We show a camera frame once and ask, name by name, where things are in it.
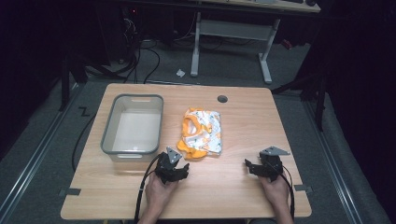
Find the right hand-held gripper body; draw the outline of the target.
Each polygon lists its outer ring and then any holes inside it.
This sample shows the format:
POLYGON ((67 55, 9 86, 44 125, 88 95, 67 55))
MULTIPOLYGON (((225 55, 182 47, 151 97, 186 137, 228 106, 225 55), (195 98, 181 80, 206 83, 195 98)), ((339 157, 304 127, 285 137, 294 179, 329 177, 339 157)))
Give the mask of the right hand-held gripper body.
POLYGON ((289 155, 289 152, 279 147, 268 147, 260 152, 260 160, 263 165, 265 177, 269 177, 271 181, 277 179, 283 173, 283 163, 281 156, 289 155))

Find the person's left hand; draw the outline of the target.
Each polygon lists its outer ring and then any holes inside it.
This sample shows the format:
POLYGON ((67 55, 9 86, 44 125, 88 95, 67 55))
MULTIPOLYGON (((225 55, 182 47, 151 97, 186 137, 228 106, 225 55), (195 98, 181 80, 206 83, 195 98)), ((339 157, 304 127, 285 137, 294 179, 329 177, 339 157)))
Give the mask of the person's left hand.
POLYGON ((155 173, 152 173, 149 176, 149 181, 146 186, 148 205, 144 215, 146 217, 159 217, 165 206, 169 203, 177 186, 177 182, 166 182, 164 184, 155 173))

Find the dark computer equipment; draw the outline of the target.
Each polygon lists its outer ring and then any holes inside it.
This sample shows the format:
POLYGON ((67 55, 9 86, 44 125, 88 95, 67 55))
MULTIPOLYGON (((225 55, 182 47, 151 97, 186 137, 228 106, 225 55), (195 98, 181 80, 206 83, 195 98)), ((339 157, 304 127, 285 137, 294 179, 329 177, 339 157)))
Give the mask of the dark computer equipment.
POLYGON ((135 26, 127 6, 101 3, 96 6, 106 56, 110 63, 131 61, 135 26))

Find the person's right hand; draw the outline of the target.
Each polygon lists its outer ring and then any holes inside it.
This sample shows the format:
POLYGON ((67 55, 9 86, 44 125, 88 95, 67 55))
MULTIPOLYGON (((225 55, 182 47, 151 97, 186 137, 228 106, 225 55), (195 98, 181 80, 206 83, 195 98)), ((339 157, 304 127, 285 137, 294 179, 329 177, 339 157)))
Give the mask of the person's right hand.
POLYGON ((275 210, 286 210, 289 208, 289 186, 279 175, 276 180, 271 181, 267 177, 259 177, 264 190, 265 197, 275 210))

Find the white frame wooden desk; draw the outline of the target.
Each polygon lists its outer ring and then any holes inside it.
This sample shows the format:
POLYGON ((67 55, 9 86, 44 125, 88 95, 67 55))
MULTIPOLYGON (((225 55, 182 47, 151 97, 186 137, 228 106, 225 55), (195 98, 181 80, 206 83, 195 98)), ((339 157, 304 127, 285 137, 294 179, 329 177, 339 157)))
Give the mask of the white frame wooden desk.
MULTIPOLYGON (((198 5, 203 3, 225 3, 254 8, 276 9, 280 12, 313 12, 319 13, 321 8, 316 0, 198 0, 198 5)), ((262 76, 266 84, 272 83, 268 68, 267 57, 276 37, 280 19, 274 19, 271 25, 249 24, 236 21, 220 21, 215 19, 202 19, 201 13, 196 13, 194 49, 191 58, 191 76, 197 77, 199 72, 200 37, 202 35, 231 37, 248 40, 260 40, 266 43, 263 52, 258 54, 262 69, 262 76)))

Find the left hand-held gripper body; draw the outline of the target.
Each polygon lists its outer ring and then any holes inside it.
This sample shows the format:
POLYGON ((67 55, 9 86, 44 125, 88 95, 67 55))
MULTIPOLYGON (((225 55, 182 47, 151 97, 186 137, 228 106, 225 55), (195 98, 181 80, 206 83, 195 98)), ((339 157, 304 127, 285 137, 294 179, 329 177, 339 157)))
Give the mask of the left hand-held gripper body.
POLYGON ((164 184, 175 182, 175 177, 180 174, 175 170, 181 158, 182 155, 171 147, 167 147, 166 151, 160 154, 154 172, 164 184))

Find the orange white printed garment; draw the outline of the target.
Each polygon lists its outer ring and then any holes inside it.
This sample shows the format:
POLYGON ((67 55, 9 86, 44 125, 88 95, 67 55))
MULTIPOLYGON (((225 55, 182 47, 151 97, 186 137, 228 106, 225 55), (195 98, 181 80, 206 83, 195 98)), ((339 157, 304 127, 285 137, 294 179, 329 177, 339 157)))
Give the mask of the orange white printed garment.
POLYGON ((190 107, 182 120, 177 148, 186 160, 201 159, 222 152, 221 115, 217 111, 190 107))

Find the black metal stand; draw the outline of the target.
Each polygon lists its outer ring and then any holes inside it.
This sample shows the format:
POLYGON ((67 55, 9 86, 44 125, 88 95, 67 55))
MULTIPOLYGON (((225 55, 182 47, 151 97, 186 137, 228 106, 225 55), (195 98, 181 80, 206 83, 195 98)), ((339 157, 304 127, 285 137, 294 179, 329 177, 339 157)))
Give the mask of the black metal stand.
POLYGON ((85 84, 88 80, 85 72, 84 61, 77 54, 67 54, 62 60, 60 111, 65 111, 70 101, 71 78, 73 78, 77 83, 80 84, 85 84))
POLYGON ((322 132, 322 116, 325 109, 325 92, 327 77, 321 74, 312 74, 301 77, 272 90, 272 94, 280 94, 287 90, 301 90, 302 101, 316 101, 314 120, 317 128, 322 132))

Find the white plastic bin grey rim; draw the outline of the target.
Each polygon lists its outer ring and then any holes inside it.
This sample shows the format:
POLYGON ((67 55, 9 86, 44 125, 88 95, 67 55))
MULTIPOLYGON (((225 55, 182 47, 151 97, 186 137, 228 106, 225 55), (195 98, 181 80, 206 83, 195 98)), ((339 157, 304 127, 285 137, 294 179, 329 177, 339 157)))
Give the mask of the white plastic bin grey rim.
POLYGON ((158 94, 119 94, 111 106, 101 149, 116 162, 151 161, 158 152, 164 101, 158 94))

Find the metal floor rail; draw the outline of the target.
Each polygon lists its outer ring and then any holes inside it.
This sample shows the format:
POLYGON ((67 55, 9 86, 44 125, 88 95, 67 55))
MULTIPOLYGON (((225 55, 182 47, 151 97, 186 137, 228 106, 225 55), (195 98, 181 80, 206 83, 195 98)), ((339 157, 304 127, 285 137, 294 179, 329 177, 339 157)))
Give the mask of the metal floor rail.
POLYGON ((61 103, 61 86, 29 118, 8 154, 0 161, 0 224, 6 224, 23 193, 34 178, 36 170, 45 158, 53 136, 58 132, 70 105, 75 101, 84 84, 67 87, 70 99, 61 103))
POLYGON ((316 136, 321 145, 322 154, 326 165, 328 167, 329 175, 332 179, 333 185, 343 205, 346 216, 350 224, 363 224, 361 214, 357 209, 357 206, 353 200, 349 187, 345 179, 343 178, 341 171, 334 159, 330 145, 323 131, 321 131, 316 123, 314 107, 310 103, 303 103, 304 111, 310 119, 310 123, 313 126, 316 136))

